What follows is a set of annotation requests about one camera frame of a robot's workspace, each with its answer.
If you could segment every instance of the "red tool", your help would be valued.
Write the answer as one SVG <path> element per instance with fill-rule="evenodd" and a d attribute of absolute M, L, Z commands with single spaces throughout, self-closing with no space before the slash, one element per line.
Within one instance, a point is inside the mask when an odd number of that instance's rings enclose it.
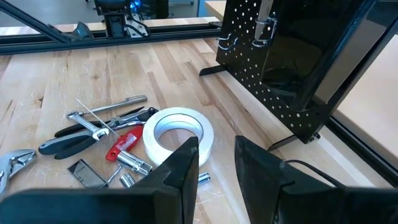
<path fill-rule="evenodd" d="M 121 151 L 130 151 L 142 136 L 143 126 L 137 126 L 118 138 L 105 156 L 109 161 L 116 161 Z"/>

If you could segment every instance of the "white tape roll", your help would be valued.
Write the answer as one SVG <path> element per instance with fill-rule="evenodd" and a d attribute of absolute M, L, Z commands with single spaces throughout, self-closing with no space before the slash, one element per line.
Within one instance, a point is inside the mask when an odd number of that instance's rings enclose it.
<path fill-rule="evenodd" d="M 199 139 L 199 167 L 209 158 L 214 140 L 214 131 L 209 120 L 201 113 L 189 108 L 167 108 L 152 115 L 144 126 L 145 152 L 159 166 L 173 152 L 159 143 L 160 136 L 171 129 L 186 129 Z"/>

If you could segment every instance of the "pegboard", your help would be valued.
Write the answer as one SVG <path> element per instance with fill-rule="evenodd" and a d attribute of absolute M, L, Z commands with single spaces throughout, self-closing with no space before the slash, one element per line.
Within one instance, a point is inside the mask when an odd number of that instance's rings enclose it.
<path fill-rule="evenodd" d="M 271 8 L 274 10 L 277 1 Z M 317 131 L 330 117 L 334 105 L 317 106 L 310 110 L 291 110 L 278 96 L 261 83 L 261 73 L 266 61 L 268 46 L 252 45 L 256 30 L 256 18 L 259 15 L 261 0 L 228 0 L 224 12 L 216 61 L 224 67 L 240 84 L 257 98 L 272 114 L 274 114 L 302 142 L 308 143 L 318 136 Z M 272 25 L 266 25 L 261 39 L 268 39 L 272 33 Z"/>

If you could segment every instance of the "butcher block table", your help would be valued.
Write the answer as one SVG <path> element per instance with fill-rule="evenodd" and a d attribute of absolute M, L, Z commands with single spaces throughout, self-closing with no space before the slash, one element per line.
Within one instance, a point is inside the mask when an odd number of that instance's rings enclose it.
<path fill-rule="evenodd" d="M 146 23 L 164 26 L 210 21 L 217 18 Z M 104 29 L 102 24 L 89 26 Z M 63 31 L 73 27 L 58 26 Z M 33 32 L 27 27 L 0 29 L 2 35 Z M 198 187 L 195 223 L 249 223 L 236 178 L 234 137 L 244 135 L 267 148 L 292 133 L 227 72 L 198 76 L 202 68 L 217 65 L 216 51 L 213 39 L 191 39 L 2 56 L 0 155 L 16 149 L 37 149 L 56 131 L 74 124 L 65 115 L 73 110 L 84 111 L 75 98 L 90 108 L 97 108 L 145 94 L 147 102 L 101 112 L 98 116 L 109 119 L 138 106 L 159 109 L 181 106 L 205 115 L 213 125 L 215 140 L 209 160 L 200 169 L 200 172 L 208 171 L 211 180 Z M 95 120 L 90 115 L 86 118 Z M 282 159 L 308 162 L 346 185 L 391 187 L 329 129 L 322 128 L 320 134 L 321 139 L 310 144 L 294 141 L 273 153 Z M 177 148 L 188 136 L 187 132 L 169 131 L 162 136 L 162 142 Z M 35 164 L 13 177 L 7 194 L 31 188 L 80 188 L 80 183 L 67 171 L 67 167 L 79 159 L 108 178 L 116 170 L 116 164 L 106 161 L 104 156 L 115 140 L 116 136 L 110 134 L 61 161 L 38 153 Z M 132 153 L 149 161 L 142 140 Z M 297 167 L 321 179 L 308 169 Z M 111 188 L 122 187 L 118 178 L 119 175 L 110 184 Z"/>

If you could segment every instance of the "wire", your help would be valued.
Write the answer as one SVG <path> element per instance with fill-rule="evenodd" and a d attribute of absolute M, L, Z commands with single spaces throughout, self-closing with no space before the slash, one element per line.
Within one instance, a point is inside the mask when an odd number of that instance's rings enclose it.
<path fill-rule="evenodd" d="M 336 179 L 332 178 L 328 174 L 320 171 L 316 167 L 314 167 L 314 166 L 312 166 L 312 165 L 310 165 L 310 164 L 308 164 L 308 163 L 306 163 L 304 161 L 292 159 L 292 160 L 288 160 L 288 161 L 283 161 L 282 164 L 288 164 L 288 163 L 291 163 L 291 162 L 296 162 L 298 164 L 301 164 L 301 165 L 304 165 L 304 166 L 308 167 L 310 170 L 314 171 L 319 176 L 323 177 L 325 180 L 329 181 L 331 184 L 333 184 L 336 187 L 339 187 L 339 188 L 345 188 L 346 187 L 344 184 L 340 183 L 339 181 L 337 181 Z"/>

